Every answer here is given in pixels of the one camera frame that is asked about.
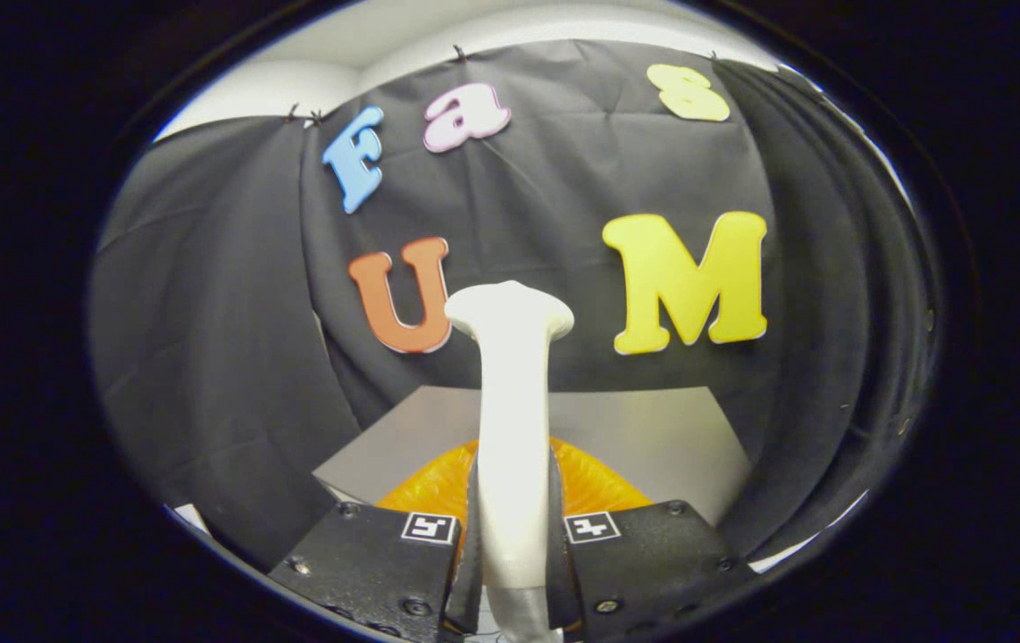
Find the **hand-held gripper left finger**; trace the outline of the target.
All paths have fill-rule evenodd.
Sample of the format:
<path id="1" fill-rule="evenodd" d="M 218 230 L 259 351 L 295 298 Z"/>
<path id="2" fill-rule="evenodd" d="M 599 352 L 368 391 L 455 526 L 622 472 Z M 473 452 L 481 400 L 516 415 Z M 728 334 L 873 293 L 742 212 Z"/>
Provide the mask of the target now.
<path id="1" fill-rule="evenodd" d="M 481 567 L 468 538 L 477 442 L 438 455 L 379 505 L 339 502 L 271 577 L 339 617 L 412 642 L 479 629 Z"/>

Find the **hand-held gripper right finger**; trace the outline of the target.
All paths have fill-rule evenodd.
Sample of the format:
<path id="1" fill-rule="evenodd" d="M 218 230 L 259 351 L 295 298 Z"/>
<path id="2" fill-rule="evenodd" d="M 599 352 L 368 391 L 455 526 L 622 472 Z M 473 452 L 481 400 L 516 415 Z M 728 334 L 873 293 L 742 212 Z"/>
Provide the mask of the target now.
<path id="1" fill-rule="evenodd" d="M 565 639 L 657 639 L 741 601 L 757 574 L 682 499 L 649 500 L 552 439 L 546 600 Z"/>

